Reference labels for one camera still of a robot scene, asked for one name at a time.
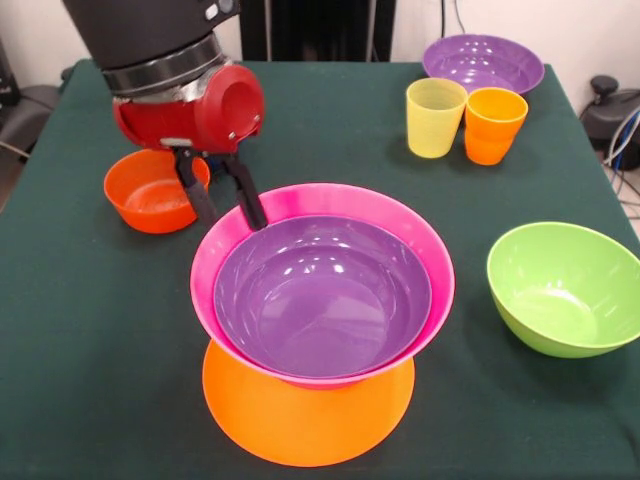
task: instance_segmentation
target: black robot arm segment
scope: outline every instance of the black robot arm segment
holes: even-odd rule
[[[184,85],[223,57],[212,30],[239,0],[63,0],[114,96]]]

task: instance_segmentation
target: plastic cup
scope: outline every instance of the plastic cup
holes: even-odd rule
[[[495,165],[505,157],[529,111],[524,98],[504,88],[480,88],[469,95],[465,112],[467,157]]]
[[[407,140],[413,153],[440,158],[451,150],[467,102],[453,80],[425,78],[407,88]]]

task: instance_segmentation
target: cup rim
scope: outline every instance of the cup rim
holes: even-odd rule
[[[482,115],[481,113],[478,113],[477,110],[475,110],[474,108],[471,107],[471,97],[473,97],[475,94],[477,93],[483,93],[483,92],[487,92],[487,91],[498,91],[498,92],[503,92],[506,93],[512,97],[516,97],[517,99],[520,100],[520,102],[524,105],[524,112],[514,118],[510,118],[508,120],[498,120],[495,118],[489,118],[486,115]],[[527,103],[527,101],[522,97],[522,95],[514,92],[513,90],[509,90],[506,88],[501,88],[501,87],[483,87],[483,88],[478,88],[477,90],[474,90],[473,92],[471,92],[469,94],[469,96],[467,97],[467,109],[471,112],[473,112],[473,114],[475,116],[477,116],[478,118],[481,118],[483,120],[486,120],[488,122],[492,122],[492,123],[516,123],[519,122],[520,120],[524,119],[527,114],[529,113],[529,104]]]
[[[411,93],[410,93],[410,90],[413,87],[415,87],[417,84],[419,84],[419,83],[445,83],[445,84],[449,84],[450,86],[453,86],[454,88],[459,90],[459,92],[462,94],[462,100],[458,104],[456,104],[455,106],[453,106],[451,108],[435,109],[435,108],[429,108],[429,107],[422,106],[418,102],[416,102],[413,98],[411,98]],[[407,89],[405,90],[405,95],[407,97],[407,102],[410,102],[413,106],[419,108],[420,110],[424,110],[424,111],[427,111],[427,112],[452,112],[452,111],[458,110],[461,106],[465,107],[467,105],[468,101],[469,101],[469,93],[467,92],[466,88],[464,88],[458,82],[455,82],[453,80],[449,80],[448,78],[439,78],[439,77],[420,78],[418,80],[415,80],[415,81],[411,82],[409,84],[409,86],[407,87]]]

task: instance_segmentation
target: orange cup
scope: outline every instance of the orange cup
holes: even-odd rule
[[[208,188],[204,160],[194,160],[193,173]],[[122,219],[141,232],[171,233],[196,220],[169,151],[141,150],[120,159],[104,179],[104,193]]]
[[[495,165],[507,154],[529,111],[524,98],[503,88],[480,88],[469,95],[465,111],[467,157]]]

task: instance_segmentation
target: orange plate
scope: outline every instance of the orange plate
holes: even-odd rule
[[[202,382],[220,428],[248,452],[282,465],[319,467],[375,447],[409,406],[413,359],[337,390],[309,390],[256,372],[209,343]]]
[[[170,233],[193,223],[196,212],[175,171],[173,153],[141,150],[118,161],[104,179],[104,193],[130,227],[145,233]],[[205,188],[209,169],[201,158],[193,173]]]

